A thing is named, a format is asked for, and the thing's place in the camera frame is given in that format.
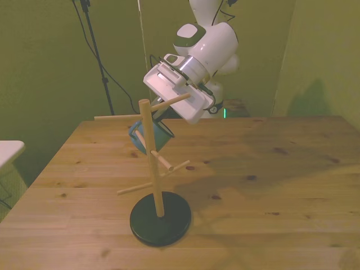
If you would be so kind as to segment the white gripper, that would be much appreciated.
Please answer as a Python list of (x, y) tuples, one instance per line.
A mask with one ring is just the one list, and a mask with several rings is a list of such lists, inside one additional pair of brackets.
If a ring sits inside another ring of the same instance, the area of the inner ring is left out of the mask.
[(205, 86), (195, 87), (168, 64), (157, 64), (143, 79), (158, 97), (152, 101), (154, 121), (175, 119), (177, 114), (195, 124), (215, 104), (215, 96)]

